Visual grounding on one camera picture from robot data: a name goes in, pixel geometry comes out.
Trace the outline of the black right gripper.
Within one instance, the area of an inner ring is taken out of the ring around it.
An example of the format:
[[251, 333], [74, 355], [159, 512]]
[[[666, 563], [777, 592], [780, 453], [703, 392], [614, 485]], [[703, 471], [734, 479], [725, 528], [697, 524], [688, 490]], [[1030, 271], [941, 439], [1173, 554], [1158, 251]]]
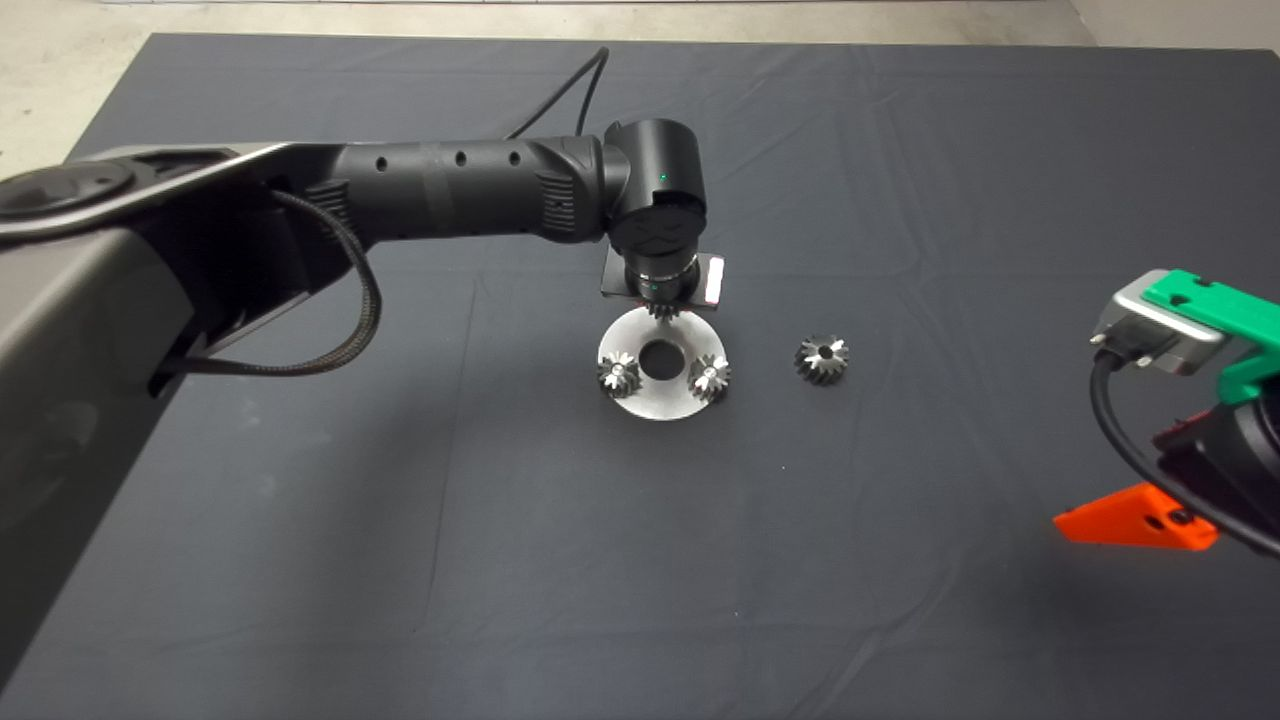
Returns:
[[[1263, 529], [1263, 400], [1219, 404], [1153, 437], [1157, 464], [1194, 495], [1235, 518]], [[1220, 537], [1151, 483], [1120, 489], [1053, 518], [1074, 543], [1155, 550], [1204, 551]]]

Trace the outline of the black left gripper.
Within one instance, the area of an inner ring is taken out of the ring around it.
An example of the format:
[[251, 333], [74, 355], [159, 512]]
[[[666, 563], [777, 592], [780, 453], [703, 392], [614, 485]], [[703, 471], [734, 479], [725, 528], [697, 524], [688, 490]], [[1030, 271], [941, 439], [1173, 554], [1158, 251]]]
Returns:
[[684, 313], [713, 313], [723, 286], [724, 259], [712, 252], [609, 252], [602, 272], [603, 296], [637, 306], [682, 306]]

